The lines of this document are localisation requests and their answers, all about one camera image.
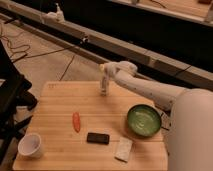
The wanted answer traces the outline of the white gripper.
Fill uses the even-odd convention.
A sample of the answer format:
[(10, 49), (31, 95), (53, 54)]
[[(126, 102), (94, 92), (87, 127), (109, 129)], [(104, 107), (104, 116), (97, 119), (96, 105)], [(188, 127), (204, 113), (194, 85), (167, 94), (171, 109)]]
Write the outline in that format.
[(102, 77), (100, 80), (100, 91), (102, 96), (108, 94), (109, 81), (115, 76), (116, 68), (114, 63), (104, 63), (100, 65)]

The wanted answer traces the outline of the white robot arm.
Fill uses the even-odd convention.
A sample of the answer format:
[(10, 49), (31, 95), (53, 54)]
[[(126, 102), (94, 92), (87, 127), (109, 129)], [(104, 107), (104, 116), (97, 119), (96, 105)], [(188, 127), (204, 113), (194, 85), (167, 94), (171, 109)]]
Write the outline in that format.
[(128, 61), (100, 65), (101, 92), (109, 79), (152, 100), (170, 112), (168, 171), (213, 171), (213, 92), (185, 88), (135, 77), (137, 66)]

